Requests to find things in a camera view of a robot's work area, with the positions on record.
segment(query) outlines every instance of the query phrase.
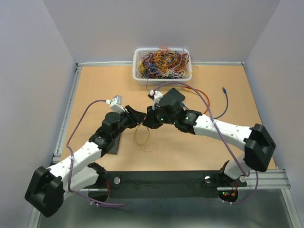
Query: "tabletop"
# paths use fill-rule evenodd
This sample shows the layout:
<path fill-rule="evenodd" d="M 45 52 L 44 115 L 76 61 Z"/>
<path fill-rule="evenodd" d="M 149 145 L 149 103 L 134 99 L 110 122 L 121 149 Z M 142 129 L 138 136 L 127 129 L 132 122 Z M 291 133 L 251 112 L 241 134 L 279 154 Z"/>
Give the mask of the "tabletop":
<path fill-rule="evenodd" d="M 220 115 L 226 107 L 225 87 L 229 106 L 219 120 L 241 126 L 254 126 L 261 123 L 255 101 L 243 66 L 197 66 L 193 68 L 189 85 L 202 90 L 210 98 L 210 108 L 214 116 Z M 76 95 L 67 126 L 65 143 L 77 125 L 86 107 L 98 99 L 112 99 L 116 95 L 123 98 L 123 106 L 129 105 L 134 110 L 146 112 L 152 100 L 148 91 L 155 86 L 141 86 L 132 78 L 132 66 L 83 66 Z M 164 94 L 172 86 L 164 86 Z M 185 105 L 192 110 L 204 112 L 206 107 L 200 98 L 186 91 L 182 86 L 175 86 L 186 96 Z M 78 150 L 97 128 L 101 126 L 105 114 L 110 112 L 108 104 L 96 103 L 88 110 L 70 146 Z M 145 145 L 139 146 L 134 141 L 133 129 L 125 130 L 119 142 L 118 154 L 106 154 L 96 162 L 108 171 L 187 171 L 219 170 L 231 156 L 222 141 L 205 136 L 182 133 L 173 125 L 163 125 L 159 129 L 150 129 L 150 138 Z M 147 129 L 139 127 L 138 141 L 148 137 Z M 231 145 L 236 156 L 243 152 Z M 63 148 L 61 160 L 69 156 Z M 276 169 L 271 160 L 268 169 Z"/>

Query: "white basket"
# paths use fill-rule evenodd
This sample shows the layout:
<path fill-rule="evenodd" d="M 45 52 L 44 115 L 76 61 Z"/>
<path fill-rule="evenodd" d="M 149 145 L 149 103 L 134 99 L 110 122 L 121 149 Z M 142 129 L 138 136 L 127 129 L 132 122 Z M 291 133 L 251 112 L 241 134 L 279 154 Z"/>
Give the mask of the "white basket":
<path fill-rule="evenodd" d="M 167 82 L 187 82 L 192 78 L 192 65 L 191 65 L 191 58 L 189 56 L 189 62 L 186 67 L 186 76 L 184 78 L 180 79 L 157 79 L 157 78 L 138 78 L 138 75 L 136 75 L 136 72 L 138 71 L 138 67 L 140 65 L 140 61 L 138 61 L 139 56 L 145 56 L 148 53 L 156 53 L 156 51 L 160 50 L 160 48 L 139 48 L 135 51 L 134 57 L 133 57 L 133 78 L 138 81 L 138 83 L 141 86 L 159 86 L 161 84 L 167 83 Z M 180 54 L 189 54 L 189 51 L 184 48 L 171 48 L 173 51 L 177 51 Z M 170 84 L 170 86 L 181 86 L 181 84 Z"/>

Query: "yellow cable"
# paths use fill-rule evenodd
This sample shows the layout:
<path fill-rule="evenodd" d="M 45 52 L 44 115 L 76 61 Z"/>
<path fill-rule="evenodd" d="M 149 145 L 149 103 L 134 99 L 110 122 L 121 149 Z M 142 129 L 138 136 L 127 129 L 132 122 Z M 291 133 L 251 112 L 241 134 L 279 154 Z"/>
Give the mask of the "yellow cable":
<path fill-rule="evenodd" d="M 149 141 L 149 138 L 150 138 L 150 130 L 149 130 L 148 127 L 146 127 L 147 130 L 148 130 L 148 137 L 147 137 L 146 141 L 145 141 L 144 143 L 139 143 L 139 142 L 138 142 L 138 140 L 137 140 L 137 130 L 138 130 L 138 128 L 139 128 L 141 125 L 142 125 L 142 124 L 138 125 L 137 128 L 135 129 L 135 132 L 134 132 L 134 141 L 135 141 L 136 144 L 139 145 L 139 146 L 145 145 L 145 144 Z"/>

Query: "black square object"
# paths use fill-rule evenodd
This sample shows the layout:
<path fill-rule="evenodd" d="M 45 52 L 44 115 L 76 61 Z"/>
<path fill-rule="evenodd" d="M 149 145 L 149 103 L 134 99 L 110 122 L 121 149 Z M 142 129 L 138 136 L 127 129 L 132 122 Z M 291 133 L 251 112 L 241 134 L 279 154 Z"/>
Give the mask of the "black square object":
<path fill-rule="evenodd" d="M 118 145 L 119 145 L 120 137 L 121 137 L 121 135 L 119 135 L 115 139 L 114 147 L 108 153 L 110 153 L 110 154 L 117 154 L 118 153 Z"/>
<path fill-rule="evenodd" d="M 185 96 L 181 94 L 176 88 L 172 88 L 164 96 L 174 97 L 179 102 L 185 100 Z"/>

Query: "white wall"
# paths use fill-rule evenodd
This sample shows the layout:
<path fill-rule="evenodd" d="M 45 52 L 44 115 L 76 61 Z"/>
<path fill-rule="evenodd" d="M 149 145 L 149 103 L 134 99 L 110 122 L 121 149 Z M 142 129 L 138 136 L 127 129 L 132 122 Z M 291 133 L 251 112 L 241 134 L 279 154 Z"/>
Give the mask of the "white wall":
<path fill-rule="evenodd" d="M 304 224 L 304 1 L 281 0 L 245 64 L 263 124 L 277 144 Z"/>
<path fill-rule="evenodd" d="M 40 0 L 1 1 L 0 31 L 0 227 L 24 228 L 24 194 L 51 162 L 75 64 Z"/>
<path fill-rule="evenodd" d="M 76 62 L 131 61 L 142 47 L 244 61 L 279 0 L 44 0 Z"/>

